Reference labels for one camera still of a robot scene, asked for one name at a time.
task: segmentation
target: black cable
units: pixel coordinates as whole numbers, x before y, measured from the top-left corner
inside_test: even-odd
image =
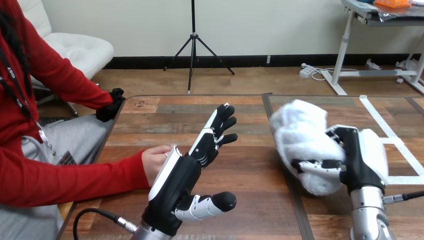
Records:
[[[98,209],[98,208],[86,208],[86,209],[80,211],[78,213],[78,215],[76,215],[75,221],[73,222],[72,232],[73,232],[73,239],[74,240],[78,240],[78,233],[77,233],[78,221],[80,220],[82,215],[84,215],[86,213],[90,213],[90,212],[100,214],[100,215],[112,220],[114,223],[117,223],[118,219],[120,218],[120,216],[113,214],[111,212],[108,212],[106,210],[102,210],[102,209]]]
[[[420,197],[424,197],[424,191],[416,191],[416,192],[402,194],[402,198],[404,201],[407,201],[410,199],[416,199]]]

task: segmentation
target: braid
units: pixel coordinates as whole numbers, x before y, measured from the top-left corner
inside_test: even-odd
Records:
[[[24,52],[23,44],[19,39],[19,36],[14,28],[16,25],[16,21],[13,17],[5,13],[0,8],[0,28],[1,35],[8,43],[9,47],[13,51],[17,60],[19,61],[22,70],[23,70],[23,78],[25,83],[25,89],[29,96],[33,94],[30,82],[30,64],[27,59],[27,55]]]

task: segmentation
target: wooden table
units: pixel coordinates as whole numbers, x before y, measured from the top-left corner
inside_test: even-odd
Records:
[[[185,222],[175,239],[181,240],[346,240],[352,226],[346,189],[323,198],[300,194],[296,181],[281,168],[270,132],[268,116],[280,106],[302,99],[328,111],[328,125],[345,124],[371,128],[387,137],[358,97],[231,95],[231,96],[137,96],[123,105],[114,127],[98,156],[98,163],[119,161],[140,150],[158,145],[179,145],[186,152],[212,111],[229,102],[235,107],[236,142],[219,150],[203,172],[195,194],[233,192],[234,210],[200,222]],[[424,163],[424,118],[422,98],[369,98],[413,155]],[[392,144],[385,145],[391,176],[417,176]],[[422,185],[390,185],[387,194],[424,189]],[[76,203],[62,227],[59,239],[72,237],[72,225],[82,209],[101,208],[139,223],[147,205],[148,190]],[[387,206],[398,239],[424,239],[424,200]],[[131,235],[108,219],[84,215],[78,224],[81,240],[129,239]]]

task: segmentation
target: black tripod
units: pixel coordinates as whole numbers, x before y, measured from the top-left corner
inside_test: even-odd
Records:
[[[176,53],[176,55],[172,58],[171,63],[169,64],[169,66],[172,66],[172,64],[175,61],[175,58],[178,57],[178,55],[181,53],[181,51],[183,51],[183,49],[187,46],[187,44],[189,44],[190,41],[193,41],[191,43],[191,60],[190,60],[190,73],[188,74],[188,94],[190,94],[190,88],[192,85],[192,75],[193,75],[193,68],[194,68],[194,64],[196,61],[196,40],[198,40],[201,44],[203,44],[203,46],[209,50],[209,52],[211,54],[213,54],[216,58],[216,60],[218,60],[218,62],[224,67],[227,68],[233,75],[234,72],[233,70],[231,70],[231,68],[227,67],[224,62],[221,60],[221,58],[219,56],[217,56],[199,37],[199,35],[196,33],[196,19],[195,19],[195,0],[191,0],[191,25],[193,28],[193,34],[190,35],[190,38],[184,43],[184,45],[182,46],[182,48]],[[165,68],[163,69],[164,71],[166,71],[168,69],[168,66],[165,66]]]

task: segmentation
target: black baseboard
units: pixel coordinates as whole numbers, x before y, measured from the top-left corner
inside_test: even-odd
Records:
[[[377,65],[395,65],[405,60],[408,54],[346,54],[343,65],[365,65],[367,59],[372,59]],[[163,69],[172,60],[172,56],[119,56],[114,57],[105,69]],[[271,55],[267,63],[267,55],[252,56],[221,56],[222,61],[230,68],[251,67],[300,67],[302,63],[311,66],[334,66],[337,54],[312,55]],[[190,57],[181,56],[175,59],[168,68],[186,69],[190,67]],[[213,56],[199,56],[196,58],[196,68],[222,68]]]

